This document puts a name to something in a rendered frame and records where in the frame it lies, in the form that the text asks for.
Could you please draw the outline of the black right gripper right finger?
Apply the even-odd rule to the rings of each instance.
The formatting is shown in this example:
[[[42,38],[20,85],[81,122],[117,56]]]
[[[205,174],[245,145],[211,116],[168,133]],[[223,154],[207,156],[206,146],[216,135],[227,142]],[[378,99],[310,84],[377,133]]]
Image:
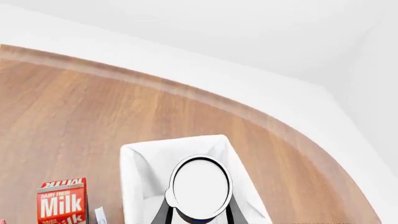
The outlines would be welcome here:
[[[228,224],[248,224],[235,198],[231,198],[228,204]]]

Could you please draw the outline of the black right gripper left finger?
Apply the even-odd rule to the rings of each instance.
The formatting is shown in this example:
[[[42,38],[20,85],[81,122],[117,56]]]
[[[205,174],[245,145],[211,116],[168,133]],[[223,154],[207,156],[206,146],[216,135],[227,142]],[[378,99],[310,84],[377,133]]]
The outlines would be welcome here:
[[[162,203],[151,224],[171,224],[171,223],[172,223],[172,207],[170,207],[167,203]]]

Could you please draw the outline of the white basket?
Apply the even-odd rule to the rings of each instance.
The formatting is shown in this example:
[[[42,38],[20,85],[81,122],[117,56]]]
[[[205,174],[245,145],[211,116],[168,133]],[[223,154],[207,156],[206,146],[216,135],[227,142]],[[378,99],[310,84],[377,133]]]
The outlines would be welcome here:
[[[233,195],[248,224],[273,224],[243,163],[222,134],[123,145],[120,176],[124,223],[150,224],[164,201],[172,171],[181,160],[195,154],[208,154],[226,166]]]

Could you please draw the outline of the small white box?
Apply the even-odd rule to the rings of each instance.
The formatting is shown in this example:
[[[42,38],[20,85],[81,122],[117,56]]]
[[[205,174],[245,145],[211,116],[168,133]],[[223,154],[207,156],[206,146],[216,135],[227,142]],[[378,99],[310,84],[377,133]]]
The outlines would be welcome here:
[[[95,218],[97,221],[97,224],[108,224],[106,215],[104,212],[104,207],[99,207],[95,209]]]

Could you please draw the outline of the red milk carton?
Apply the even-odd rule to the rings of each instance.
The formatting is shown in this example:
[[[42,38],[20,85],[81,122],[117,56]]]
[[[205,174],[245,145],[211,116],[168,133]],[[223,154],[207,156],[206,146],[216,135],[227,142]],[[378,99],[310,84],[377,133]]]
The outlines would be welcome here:
[[[86,178],[44,182],[37,189],[38,224],[89,224]]]

